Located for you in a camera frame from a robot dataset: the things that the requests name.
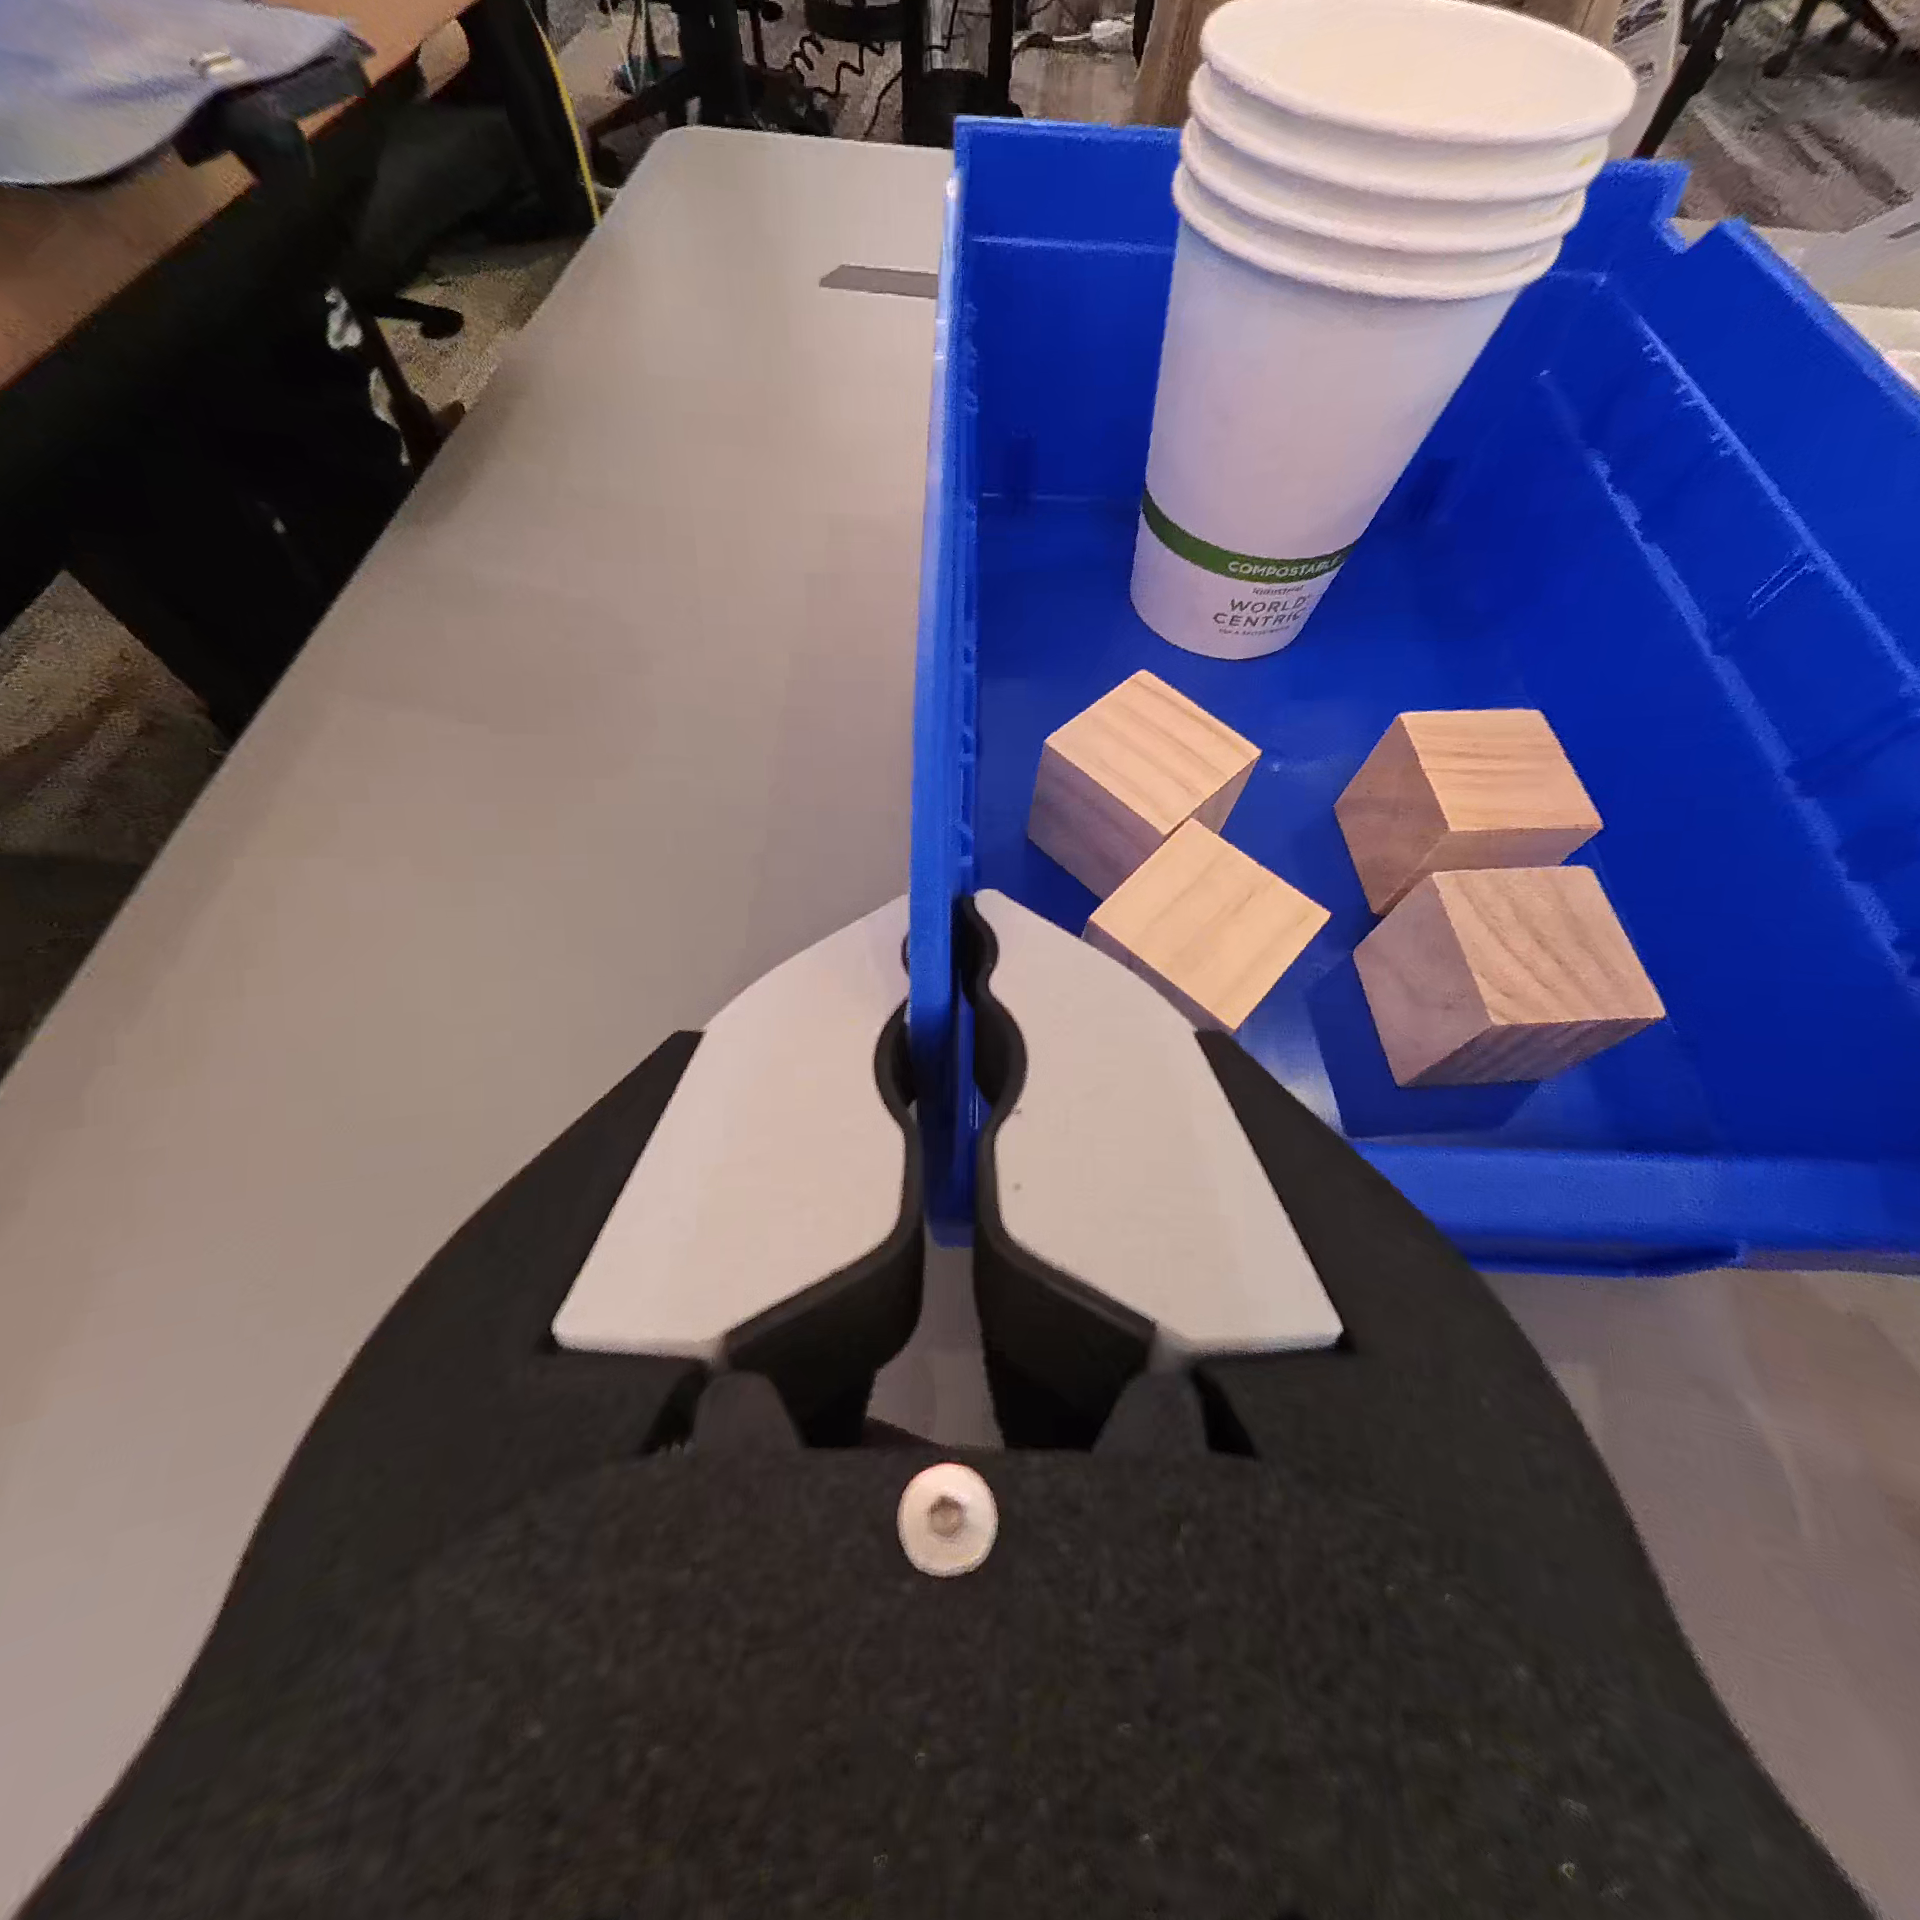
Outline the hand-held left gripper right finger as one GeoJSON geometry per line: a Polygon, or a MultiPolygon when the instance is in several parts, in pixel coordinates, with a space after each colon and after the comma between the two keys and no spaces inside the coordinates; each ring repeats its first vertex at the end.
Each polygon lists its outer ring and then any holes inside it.
{"type": "Polygon", "coordinates": [[[1196,1030],[998,892],[958,904],[974,1299],[1011,1450],[1089,1450],[1145,1377],[1327,1353],[1341,1322],[1196,1030]]]}

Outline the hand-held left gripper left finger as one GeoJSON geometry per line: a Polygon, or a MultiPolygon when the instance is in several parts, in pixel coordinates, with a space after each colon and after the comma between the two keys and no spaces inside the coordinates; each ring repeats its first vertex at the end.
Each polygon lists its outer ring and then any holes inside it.
{"type": "Polygon", "coordinates": [[[813,1448],[854,1448],[923,1305],[908,902],[737,992],[691,1038],[560,1304],[564,1353],[761,1377],[813,1448]]]}

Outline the wooden cube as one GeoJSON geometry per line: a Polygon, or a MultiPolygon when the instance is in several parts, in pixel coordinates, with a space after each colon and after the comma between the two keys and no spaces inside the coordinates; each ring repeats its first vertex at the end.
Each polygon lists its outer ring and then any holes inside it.
{"type": "Polygon", "coordinates": [[[1334,801],[1369,912],[1435,873],[1549,868],[1601,827],[1542,711],[1404,711],[1334,801]]]}
{"type": "Polygon", "coordinates": [[[1584,867],[1419,878],[1353,952],[1398,1088],[1540,1083],[1667,1020],[1584,867]]]}
{"type": "Polygon", "coordinates": [[[1259,760],[1252,738],[1137,670],[1046,734],[1025,838],[1104,898],[1181,825],[1225,825],[1259,760]]]}
{"type": "Polygon", "coordinates": [[[1329,910],[1187,822],[1089,915],[1084,943],[1183,1018],[1238,1034],[1329,924],[1329,910]]]}

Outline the blue plastic bin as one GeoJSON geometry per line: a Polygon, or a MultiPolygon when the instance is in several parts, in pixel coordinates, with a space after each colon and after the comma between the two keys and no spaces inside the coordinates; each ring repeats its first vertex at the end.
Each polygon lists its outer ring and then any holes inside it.
{"type": "Polygon", "coordinates": [[[1025,838],[1046,734],[1148,670],[1262,762],[1225,838],[1329,912],[1238,1031],[1477,1264],[1908,1264],[1918,1167],[1915,392],[1685,169],[1606,166],[1312,625],[1190,657],[1128,594],[1175,215],[1167,131],[974,120],[934,331],[908,1031],[971,1232],[953,902],[1081,935],[1025,838]],[[1533,708],[1667,1018],[1537,1086],[1398,1088],[1334,801],[1415,711],[1533,708]]]}

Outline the hanging beige coat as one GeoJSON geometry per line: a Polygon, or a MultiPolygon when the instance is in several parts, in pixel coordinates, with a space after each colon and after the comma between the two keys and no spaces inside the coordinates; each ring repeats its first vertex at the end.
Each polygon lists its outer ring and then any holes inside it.
{"type": "Polygon", "coordinates": [[[1137,129],[1177,129],[1189,113],[1203,33],[1217,3],[1134,3],[1136,92],[1128,113],[1137,129]]]}

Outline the wooden desk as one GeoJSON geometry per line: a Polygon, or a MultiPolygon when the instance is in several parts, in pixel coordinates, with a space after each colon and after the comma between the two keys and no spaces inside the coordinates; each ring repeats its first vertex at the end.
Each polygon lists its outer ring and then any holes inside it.
{"type": "MultiPolygon", "coordinates": [[[[390,74],[441,90],[465,64],[463,3],[308,6],[371,47],[368,81],[390,74]]],[[[229,155],[173,151],[108,184],[3,191],[3,385],[11,387],[254,188],[229,155]]]]}

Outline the blue cloth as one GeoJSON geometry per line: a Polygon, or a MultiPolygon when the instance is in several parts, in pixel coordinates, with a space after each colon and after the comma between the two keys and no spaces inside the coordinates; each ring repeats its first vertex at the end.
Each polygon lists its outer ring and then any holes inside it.
{"type": "Polygon", "coordinates": [[[3,184],[121,176],[229,96],[368,55],[350,24],[297,7],[5,3],[3,184]]]}

